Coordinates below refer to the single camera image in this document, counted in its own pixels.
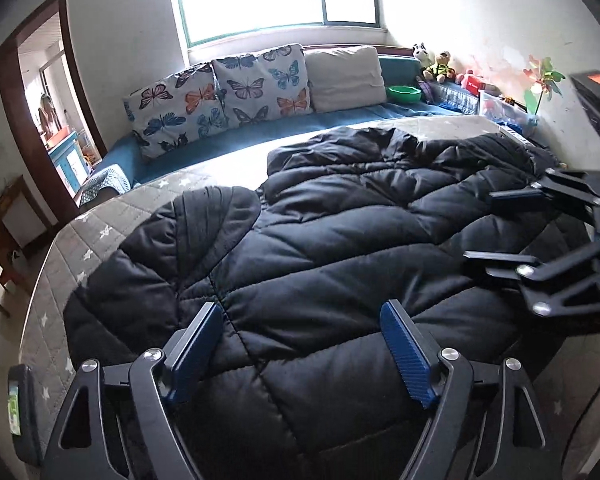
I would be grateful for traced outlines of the black puffer down coat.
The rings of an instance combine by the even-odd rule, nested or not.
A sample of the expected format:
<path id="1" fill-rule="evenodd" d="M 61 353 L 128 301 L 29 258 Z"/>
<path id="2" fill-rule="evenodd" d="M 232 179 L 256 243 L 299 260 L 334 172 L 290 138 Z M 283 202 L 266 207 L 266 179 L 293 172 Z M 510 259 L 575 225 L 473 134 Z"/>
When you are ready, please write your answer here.
<path id="1" fill-rule="evenodd" d="M 385 301 L 479 362 L 539 373 L 562 343 L 463 268 L 468 250 L 550 261 L 588 240 L 554 211 L 491 212 L 491 192 L 552 162 L 500 134 L 344 130 L 280 148 L 260 188 L 186 191 L 142 222 L 71 294 L 70 358 L 130 362 L 214 302 L 222 338 L 174 415 L 206 478 L 394 479 L 426 415 L 381 336 Z"/>

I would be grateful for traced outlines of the clear plastic storage box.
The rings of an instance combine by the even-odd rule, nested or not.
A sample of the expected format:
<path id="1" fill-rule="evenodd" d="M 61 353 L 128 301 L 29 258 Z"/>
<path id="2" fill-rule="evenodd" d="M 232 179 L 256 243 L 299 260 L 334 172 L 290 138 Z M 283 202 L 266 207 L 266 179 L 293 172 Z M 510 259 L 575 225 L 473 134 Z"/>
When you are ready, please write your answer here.
<path id="1" fill-rule="evenodd" d="M 522 108 L 508 104 L 497 96 L 491 96 L 484 90 L 479 96 L 479 115 L 488 118 L 500 126 L 506 126 L 523 136 L 532 136 L 538 121 Z"/>

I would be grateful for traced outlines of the colourful toy pinwheel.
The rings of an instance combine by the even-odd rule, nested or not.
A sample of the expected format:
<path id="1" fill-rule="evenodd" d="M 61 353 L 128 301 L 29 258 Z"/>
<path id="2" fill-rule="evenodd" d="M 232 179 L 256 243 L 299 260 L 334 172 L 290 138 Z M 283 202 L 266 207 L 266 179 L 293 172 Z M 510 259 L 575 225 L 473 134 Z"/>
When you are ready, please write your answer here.
<path id="1" fill-rule="evenodd" d="M 544 101 L 550 101 L 554 94 L 562 96 L 559 84 L 566 76 L 553 66 L 549 56 L 546 58 L 528 57 L 528 66 L 524 69 L 524 76 L 530 81 L 528 89 L 524 90 L 524 105 L 530 114 L 539 113 Z"/>

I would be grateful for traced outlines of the yellow green plush doll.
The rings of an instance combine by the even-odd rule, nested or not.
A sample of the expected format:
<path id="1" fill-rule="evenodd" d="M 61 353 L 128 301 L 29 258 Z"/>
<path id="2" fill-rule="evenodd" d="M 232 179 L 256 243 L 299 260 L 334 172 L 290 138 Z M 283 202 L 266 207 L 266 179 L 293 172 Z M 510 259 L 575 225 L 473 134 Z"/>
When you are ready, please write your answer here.
<path id="1" fill-rule="evenodd" d="M 434 64 L 424 70 L 425 79 L 435 81 L 438 84 L 445 82 L 454 82 L 456 79 L 456 70 L 450 65 L 451 55 L 449 51 L 441 52 L 434 61 Z"/>

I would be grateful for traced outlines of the blue bed sheet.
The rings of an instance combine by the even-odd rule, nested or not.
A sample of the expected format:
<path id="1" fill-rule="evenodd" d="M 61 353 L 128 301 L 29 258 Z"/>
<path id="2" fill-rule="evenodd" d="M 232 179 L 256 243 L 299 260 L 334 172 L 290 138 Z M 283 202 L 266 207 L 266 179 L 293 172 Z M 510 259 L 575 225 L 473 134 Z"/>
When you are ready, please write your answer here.
<path id="1" fill-rule="evenodd" d="M 87 211 L 111 197 L 129 192 L 137 185 L 159 179 L 173 171 L 287 136 L 378 119 L 446 115 L 452 112 L 466 115 L 478 113 L 478 96 L 458 84 L 447 82 L 440 86 L 432 82 L 430 86 L 431 103 L 400 104 L 391 99 L 385 103 L 350 110 L 312 113 L 255 125 L 250 122 L 243 127 L 226 130 L 202 140 L 186 141 L 181 148 L 166 151 L 166 154 L 154 159 L 147 159 L 140 154 L 140 139 L 136 133 L 132 133 L 110 148 L 96 174 L 82 186 L 79 194 L 80 211 Z"/>

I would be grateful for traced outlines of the green plastic basin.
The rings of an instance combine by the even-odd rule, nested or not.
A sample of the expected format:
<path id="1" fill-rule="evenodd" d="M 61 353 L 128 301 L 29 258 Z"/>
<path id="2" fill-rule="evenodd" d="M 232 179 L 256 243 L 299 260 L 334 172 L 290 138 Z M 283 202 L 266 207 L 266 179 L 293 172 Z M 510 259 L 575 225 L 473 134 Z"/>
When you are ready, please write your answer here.
<path id="1" fill-rule="evenodd" d="M 418 103 L 422 100 L 422 90 L 405 84 L 389 86 L 386 88 L 386 93 L 391 103 L 399 105 Z"/>

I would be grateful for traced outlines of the panda plush toy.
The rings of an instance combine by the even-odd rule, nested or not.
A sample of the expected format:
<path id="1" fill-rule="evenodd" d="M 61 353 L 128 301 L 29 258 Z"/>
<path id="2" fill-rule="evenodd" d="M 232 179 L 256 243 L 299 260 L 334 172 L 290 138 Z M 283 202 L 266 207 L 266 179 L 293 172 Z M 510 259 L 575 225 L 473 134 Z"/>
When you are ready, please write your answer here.
<path id="1" fill-rule="evenodd" d="M 423 70 L 426 70 L 426 68 L 434 64 L 434 55 L 428 51 L 422 42 L 420 44 L 414 44 L 413 56 L 418 59 L 420 67 Z"/>

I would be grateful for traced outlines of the black digital floor scale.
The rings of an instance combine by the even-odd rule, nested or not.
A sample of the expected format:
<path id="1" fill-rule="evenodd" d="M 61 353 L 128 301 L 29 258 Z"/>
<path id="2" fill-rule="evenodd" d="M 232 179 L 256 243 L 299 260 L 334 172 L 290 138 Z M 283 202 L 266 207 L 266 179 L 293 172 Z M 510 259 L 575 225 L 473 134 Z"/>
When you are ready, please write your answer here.
<path id="1" fill-rule="evenodd" d="M 17 457 L 25 464 L 40 468 L 43 453 L 35 416 L 34 382 L 26 364 L 12 366 L 8 371 L 7 415 Z"/>

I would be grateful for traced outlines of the dark wooden side table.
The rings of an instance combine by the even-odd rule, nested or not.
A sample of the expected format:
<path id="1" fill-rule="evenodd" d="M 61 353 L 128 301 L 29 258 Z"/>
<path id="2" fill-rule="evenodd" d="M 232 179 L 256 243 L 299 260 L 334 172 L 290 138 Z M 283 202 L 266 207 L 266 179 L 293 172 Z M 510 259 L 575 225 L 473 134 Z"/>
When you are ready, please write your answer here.
<path id="1" fill-rule="evenodd" d="M 6 283 L 13 282 L 28 295 L 31 295 L 32 286 L 28 284 L 27 279 L 16 270 L 9 260 L 9 257 L 17 250 L 24 252 L 24 248 L 17 243 L 15 237 L 12 236 L 12 233 L 9 232 L 4 223 L 5 214 L 8 213 L 9 208 L 19 196 L 22 196 L 27 201 L 28 206 L 38 217 L 38 221 L 44 226 L 42 234 L 35 237 L 30 243 L 31 247 L 37 248 L 42 243 L 46 243 L 54 234 L 54 226 L 47 219 L 42 208 L 38 206 L 23 176 L 16 177 L 6 186 L 5 191 L 0 196 L 0 266 L 3 268 L 3 274 L 0 276 L 0 284 L 2 287 L 5 287 Z"/>

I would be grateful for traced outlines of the plain white pillow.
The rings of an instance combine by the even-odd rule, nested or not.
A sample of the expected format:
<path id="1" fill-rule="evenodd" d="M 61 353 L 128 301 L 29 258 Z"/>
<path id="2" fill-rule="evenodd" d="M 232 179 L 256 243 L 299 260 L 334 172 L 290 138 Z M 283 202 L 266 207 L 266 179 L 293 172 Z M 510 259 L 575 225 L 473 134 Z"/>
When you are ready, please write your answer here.
<path id="1" fill-rule="evenodd" d="M 379 56 L 373 46 L 306 50 L 304 58 L 317 113 L 387 101 Z"/>

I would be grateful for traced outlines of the blue painted cabinet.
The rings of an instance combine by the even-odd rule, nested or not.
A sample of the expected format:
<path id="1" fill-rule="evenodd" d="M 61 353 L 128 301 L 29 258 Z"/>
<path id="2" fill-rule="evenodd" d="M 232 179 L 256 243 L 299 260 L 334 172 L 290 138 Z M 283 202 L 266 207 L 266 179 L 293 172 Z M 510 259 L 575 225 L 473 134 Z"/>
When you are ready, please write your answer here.
<path id="1" fill-rule="evenodd" d="M 78 134 L 68 127 L 59 130 L 47 142 L 47 155 L 70 196 L 76 197 L 91 173 Z"/>

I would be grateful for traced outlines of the left butterfly print pillow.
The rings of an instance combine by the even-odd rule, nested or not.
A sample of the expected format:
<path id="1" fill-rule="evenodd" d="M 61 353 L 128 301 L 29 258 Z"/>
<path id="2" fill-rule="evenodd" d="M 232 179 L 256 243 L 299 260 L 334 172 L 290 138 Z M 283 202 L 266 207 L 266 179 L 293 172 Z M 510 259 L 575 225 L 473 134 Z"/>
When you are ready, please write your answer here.
<path id="1" fill-rule="evenodd" d="M 156 159 L 228 129 L 212 65 L 201 63 L 123 98 L 144 159 Z"/>

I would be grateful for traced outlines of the butterfly print pillow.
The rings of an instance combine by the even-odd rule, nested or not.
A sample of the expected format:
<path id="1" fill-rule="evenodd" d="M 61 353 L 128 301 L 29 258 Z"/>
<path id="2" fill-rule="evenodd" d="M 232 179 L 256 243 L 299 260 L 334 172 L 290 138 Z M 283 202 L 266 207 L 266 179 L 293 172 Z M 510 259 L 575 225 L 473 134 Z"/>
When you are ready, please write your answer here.
<path id="1" fill-rule="evenodd" d="M 144 159 L 156 159 L 228 129 L 212 65 L 201 63 L 123 98 Z"/>
<path id="2" fill-rule="evenodd" d="M 313 113 L 300 44 L 212 61 L 230 128 Z"/>

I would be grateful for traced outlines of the right butterfly print pillow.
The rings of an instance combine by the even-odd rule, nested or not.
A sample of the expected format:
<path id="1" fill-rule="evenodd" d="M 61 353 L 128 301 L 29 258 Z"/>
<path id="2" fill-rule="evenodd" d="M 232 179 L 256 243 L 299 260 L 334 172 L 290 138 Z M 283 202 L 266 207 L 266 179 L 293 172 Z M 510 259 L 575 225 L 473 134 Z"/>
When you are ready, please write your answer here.
<path id="1" fill-rule="evenodd" d="M 313 113 L 300 44 L 212 61 L 230 128 Z"/>

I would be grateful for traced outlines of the person in doorway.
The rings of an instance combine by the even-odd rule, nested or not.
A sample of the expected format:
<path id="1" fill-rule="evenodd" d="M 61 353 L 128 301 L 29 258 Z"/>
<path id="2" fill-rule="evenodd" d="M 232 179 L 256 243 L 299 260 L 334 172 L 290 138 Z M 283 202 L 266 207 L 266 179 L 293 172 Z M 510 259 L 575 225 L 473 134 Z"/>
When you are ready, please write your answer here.
<path id="1" fill-rule="evenodd" d="M 42 130 L 46 139 L 49 139 L 61 129 L 61 125 L 53 106 L 52 99 L 46 93 L 40 97 L 40 106 L 38 107 L 38 119 L 40 120 Z"/>

